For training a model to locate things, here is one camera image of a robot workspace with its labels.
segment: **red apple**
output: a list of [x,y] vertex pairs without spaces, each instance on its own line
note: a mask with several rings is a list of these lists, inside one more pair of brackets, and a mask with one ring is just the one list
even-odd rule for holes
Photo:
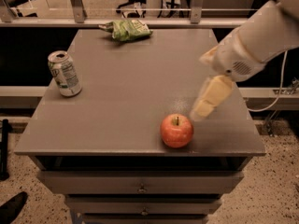
[[172,114],[162,121],[160,133],[167,146],[184,147],[192,140],[193,126],[187,117]]

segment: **green snack bag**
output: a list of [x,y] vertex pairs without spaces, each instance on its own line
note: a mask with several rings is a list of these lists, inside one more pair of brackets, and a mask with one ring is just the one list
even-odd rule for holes
[[134,41],[140,37],[150,36],[152,31],[147,24],[140,20],[111,21],[99,28],[112,33],[112,37],[118,41]]

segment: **drawer handle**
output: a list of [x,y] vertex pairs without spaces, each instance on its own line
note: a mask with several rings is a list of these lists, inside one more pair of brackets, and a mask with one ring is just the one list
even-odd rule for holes
[[140,213],[142,216],[147,216],[149,213],[148,213],[148,211],[147,211],[147,208],[146,207],[144,207],[143,208],[143,211]]
[[146,188],[144,188],[144,185],[141,184],[140,185],[140,189],[138,190],[138,193],[146,193],[148,190]]

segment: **desk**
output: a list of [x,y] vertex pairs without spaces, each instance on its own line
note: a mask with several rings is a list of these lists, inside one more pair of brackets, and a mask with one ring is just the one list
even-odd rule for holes
[[82,92],[64,98],[52,81],[16,154],[62,193],[86,221],[206,223],[264,146],[237,87],[181,149],[163,144],[170,113],[188,115],[205,78],[198,57],[217,44],[210,30],[154,30],[118,43],[101,30],[78,31],[69,53]]

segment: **white robotic arm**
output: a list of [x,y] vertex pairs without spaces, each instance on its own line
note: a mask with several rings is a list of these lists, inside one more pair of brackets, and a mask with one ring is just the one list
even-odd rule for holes
[[200,58],[220,76],[205,85],[193,106],[191,119],[207,117],[229,96],[233,81],[249,79],[280,53],[298,47],[299,0],[267,2]]

